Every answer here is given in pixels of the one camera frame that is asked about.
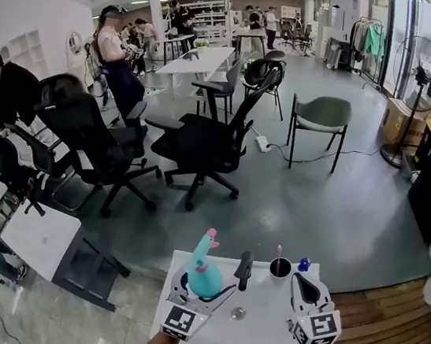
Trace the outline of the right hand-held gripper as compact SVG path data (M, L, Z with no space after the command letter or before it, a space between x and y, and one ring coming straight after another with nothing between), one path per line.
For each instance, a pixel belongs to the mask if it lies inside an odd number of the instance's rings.
M327 286L299 272L292 275L290 286L293 313L288 326L292 337L298 344L334 344L342 326Z

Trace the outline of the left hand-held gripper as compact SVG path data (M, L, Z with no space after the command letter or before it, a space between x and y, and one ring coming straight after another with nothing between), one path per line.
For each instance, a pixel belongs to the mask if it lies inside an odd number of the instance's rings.
M207 323L214 311L236 291L236 284L224 286L223 280L207 278L190 279L185 270L178 270L172 277L170 292L163 304L160 331L188 341Z

